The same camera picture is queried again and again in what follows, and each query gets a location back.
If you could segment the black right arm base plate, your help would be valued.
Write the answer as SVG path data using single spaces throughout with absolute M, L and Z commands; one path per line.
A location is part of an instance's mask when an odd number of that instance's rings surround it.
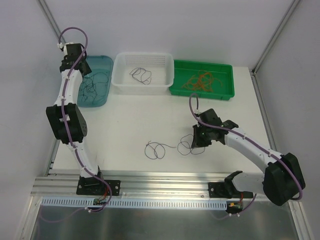
M 252 199 L 254 194 L 249 191 L 238 191 L 232 183 L 227 182 L 209 182 L 208 194 L 210 198 Z

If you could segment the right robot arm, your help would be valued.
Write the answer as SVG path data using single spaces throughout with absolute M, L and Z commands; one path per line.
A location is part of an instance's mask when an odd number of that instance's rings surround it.
M 222 121 L 212 108 L 192 115 L 197 121 L 192 127 L 192 148 L 206 148 L 216 141 L 236 150 L 260 170 L 260 173 L 242 170 L 231 173 L 213 188 L 215 195 L 231 199 L 241 193 L 263 194 L 277 206 L 302 198 L 306 183 L 294 154 L 262 146 L 235 122 Z

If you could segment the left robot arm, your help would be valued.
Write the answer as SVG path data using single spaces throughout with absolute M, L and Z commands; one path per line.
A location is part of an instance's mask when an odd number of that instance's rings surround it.
M 46 108 L 45 113 L 55 138 L 68 147 L 79 166 L 78 188 L 99 195 L 105 189 L 105 182 L 85 142 L 88 127 L 77 105 L 83 77 L 92 71 L 81 43 L 60 43 L 58 47 L 64 53 L 59 67 L 61 86 L 56 101 Z

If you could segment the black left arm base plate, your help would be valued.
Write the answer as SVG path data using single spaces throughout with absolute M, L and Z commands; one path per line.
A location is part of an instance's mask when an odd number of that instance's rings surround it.
M 103 196 L 105 193 L 108 195 L 111 193 L 112 196 L 120 195 L 120 180 L 107 179 L 105 182 L 109 185 L 111 192 L 105 183 L 94 177 L 80 177 L 77 184 L 76 194 L 79 196 Z

